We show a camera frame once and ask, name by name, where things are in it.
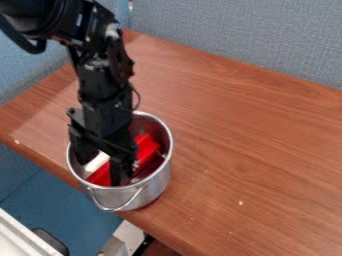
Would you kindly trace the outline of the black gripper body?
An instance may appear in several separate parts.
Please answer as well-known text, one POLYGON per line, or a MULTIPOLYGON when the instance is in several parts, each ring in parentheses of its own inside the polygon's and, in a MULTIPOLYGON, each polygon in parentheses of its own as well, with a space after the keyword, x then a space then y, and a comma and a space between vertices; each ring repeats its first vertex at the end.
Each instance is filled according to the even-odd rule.
POLYGON ((74 57, 79 78, 81 109, 67 111, 71 123, 99 151, 111 157, 135 157, 137 145, 129 132, 133 119, 134 75, 131 59, 74 57))

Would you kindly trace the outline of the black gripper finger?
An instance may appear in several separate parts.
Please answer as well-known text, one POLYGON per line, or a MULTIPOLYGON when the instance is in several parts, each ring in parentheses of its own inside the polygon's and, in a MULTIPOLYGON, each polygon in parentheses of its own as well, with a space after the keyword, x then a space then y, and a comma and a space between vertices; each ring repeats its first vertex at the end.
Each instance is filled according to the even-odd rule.
POLYGON ((113 186, 126 185, 135 171, 135 157, 111 157, 110 158, 110 178, 113 186))
POLYGON ((82 165, 87 164, 98 155, 99 150, 91 144, 89 138, 75 128, 69 129, 71 148, 82 165))

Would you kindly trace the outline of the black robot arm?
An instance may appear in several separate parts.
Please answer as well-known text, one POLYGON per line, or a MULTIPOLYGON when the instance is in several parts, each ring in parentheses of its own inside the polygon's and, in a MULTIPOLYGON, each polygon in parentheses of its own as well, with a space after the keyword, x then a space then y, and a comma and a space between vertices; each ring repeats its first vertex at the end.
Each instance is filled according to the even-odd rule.
POLYGON ((97 0, 0 0, 0 30, 31 54, 43 53, 50 40, 67 48, 82 104, 67 110, 71 149, 82 164, 106 153, 110 184, 123 185, 138 163, 130 126, 139 102, 115 14, 97 0))

